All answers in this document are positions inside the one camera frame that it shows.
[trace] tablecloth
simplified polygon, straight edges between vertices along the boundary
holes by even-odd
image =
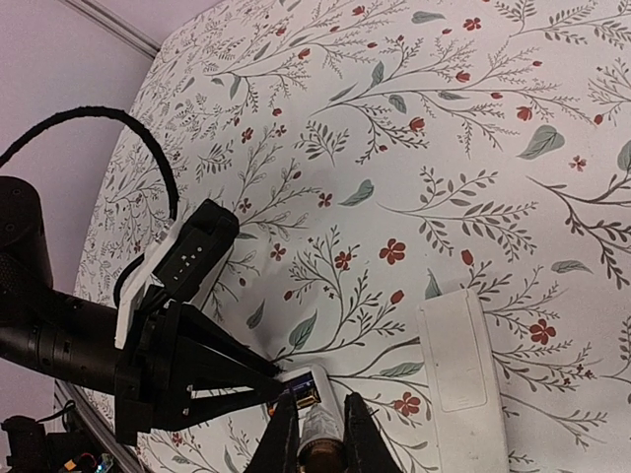
[[[414,319],[483,303],[514,472],[631,468],[631,1],[227,0],[163,45],[132,113],[181,214],[239,216],[205,312],[284,368],[361,392],[401,469],[438,471]],[[123,131],[77,294],[112,284],[167,218]],[[112,401],[91,392],[112,418]],[[260,408],[137,453],[243,471]]]

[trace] flower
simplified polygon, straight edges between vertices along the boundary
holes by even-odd
[[[252,204],[251,202],[249,202],[249,199],[247,197],[244,199],[244,201],[241,204],[239,204],[239,210],[241,210],[243,213],[246,213],[251,208],[252,208]]]
[[[552,337],[556,337],[556,330],[554,327],[548,327],[548,322],[546,322],[543,318],[540,318],[539,321],[530,327],[530,340],[533,342],[540,342],[541,345],[547,345],[548,340]]]
[[[396,241],[395,238],[391,238],[387,241],[387,247],[382,248],[379,252],[379,258],[387,258],[389,265],[394,264],[396,261],[401,261],[405,258],[405,243]]]
[[[248,128],[246,131],[244,131],[241,134],[241,142],[245,143],[246,141],[249,141],[252,139],[252,134],[254,133],[254,130],[252,130],[251,128]]]
[[[570,163],[570,168],[572,169],[576,168],[578,172],[583,172],[583,168],[587,165],[588,165],[587,160],[582,160],[580,156],[575,156],[574,162]]]
[[[180,446],[184,443],[184,439],[179,432],[171,434],[171,441],[174,443],[174,446]]]
[[[468,32],[474,32],[475,30],[479,30],[480,28],[482,28],[482,25],[480,25],[481,20],[477,17],[475,17],[473,20],[471,20],[470,18],[467,18],[464,21],[464,24],[462,25],[463,28],[466,28],[466,30]]]
[[[518,106],[517,110],[517,118],[520,120],[529,121],[532,119],[532,108],[529,106]]]
[[[283,255],[287,252],[287,248],[282,248],[280,243],[274,244],[274,249],[271,253],[269,253],[269,257],[275,259],[276,261],[280,261]]]
[[[302,51],[300,51],[298,53],[298,58],[302,61],[307,56],[309,56],[311,53],[312,53],[312,51],[308,47],[306,47],[305,49],[303,49]]]
[[[399,289],[397,292],[392,294],[392,296],[390,296],[390,303],[398,304],[403,300],[404,297],[405,297],[405,294],[403,293],[403,291]]]
[[[464,249],[460,256],[462,257],[462,262],[467,266],[471,266],[473,264],[473,255],[468,249]]]
[[[410,129],[412,131],[421,131],[423,128],[425,128],[425,120],[423,118],[420,116],[412,118],[410,121]]]
[[[350,263],[351,259],[353,259],[353,255],[350,251],[348,253],[340,251],[339,254],[335,256],[335,267],[342,271],[348,271],[348,263]]]
[[[333,194],[325,194],[324,192],[322,192],[319,195],[319,202],[317,203],[317,206],[321,209],[322,207],[330,207],[331,206],[331,199],[333,198]]]
[[[458,82],[469,82],[469,79],[471,79],[471,75],[468,72],[460,71],[456,74],[456,80]]]
[[[401,411],[405,417],[410,417],[410,414],[418,414],[420,409],[418,406],[421,404],[421,400],[418,397],[412,397],[411,392],[404,392],[402,400],[394,401],[394,409]]]

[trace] white wall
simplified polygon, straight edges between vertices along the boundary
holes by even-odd
[[[158,44],[198,13],[221,0],[99,0],[104,7]]]
[[[61,3],[0,0],[0,150],[59,110],[81,104],[129,108],[150,65]],[[59,290],[74,288],[92,209],[120,129],[104,119],[61,125],[0,170],[39,191]],[[14,414],[42,417],[51,410],[51,380],[0,360],[0,421]],[[2,433],[0,464],[7,449]]]

